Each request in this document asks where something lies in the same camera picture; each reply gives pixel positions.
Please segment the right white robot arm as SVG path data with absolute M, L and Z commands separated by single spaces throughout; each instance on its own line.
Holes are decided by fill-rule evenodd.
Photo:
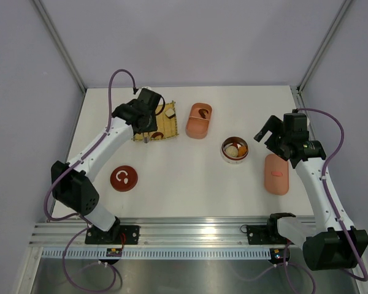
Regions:
M 291 241 L 302 250 L 312 271 L 362 268 L 362 255 L 368 246 L 368 234 L 357 229 L 344 210 L 328 172 L 333 158 L 322 144 L 309 139 L 307 116 L 301 109 L 270 116 L 255 135 L 261 141 L 270 132 L 265 145 L 286 162 L 301 179 L 315 217 L 315 228 L 303 224 L 291 213 L 274 213 L 267 220 L 267 238 L 279 243 Z

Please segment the curved red sausage piece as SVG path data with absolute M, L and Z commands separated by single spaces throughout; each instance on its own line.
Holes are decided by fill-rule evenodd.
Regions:
M 156 139 L 156 138 L 164 138 L 164 134 L 162 132 L 155 132 L 152 136 L 151 136 L 152 139 Z

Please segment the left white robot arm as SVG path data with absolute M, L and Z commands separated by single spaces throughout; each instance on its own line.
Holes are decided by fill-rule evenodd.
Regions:
M 105 129 L 82 152 L 51 167 L 53 198 L 84 218 L 91 225 L 91 234 L 107 244 L 120 238 L 120 220 L 99 201 L 93 181 L 116 150 L 135 134 L 157 130 L 157 108 L 164 104 L 162 95 L 140 88 L 132 100 L 111 111 Z

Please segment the round white rice ball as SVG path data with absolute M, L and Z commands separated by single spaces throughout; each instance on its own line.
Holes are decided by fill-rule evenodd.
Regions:
M 229 157 L 237 157 L 237 153 L 238 153 L 238 148 L 230 145 L 225 149 L 225 153 L 227 156 Z

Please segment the dark red sausage piece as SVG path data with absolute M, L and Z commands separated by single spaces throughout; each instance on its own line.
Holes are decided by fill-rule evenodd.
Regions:
M 200 108 L 198 113 L 202 119 L 209 119 L 209 110 L 206 108 Z

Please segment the orange fried food piece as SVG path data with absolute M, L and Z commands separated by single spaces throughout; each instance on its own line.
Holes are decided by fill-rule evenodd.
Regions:
M 243 157 L 247 154 L 248 148 L 246 146 L 240 146 L 238 148 L 237 157 Z

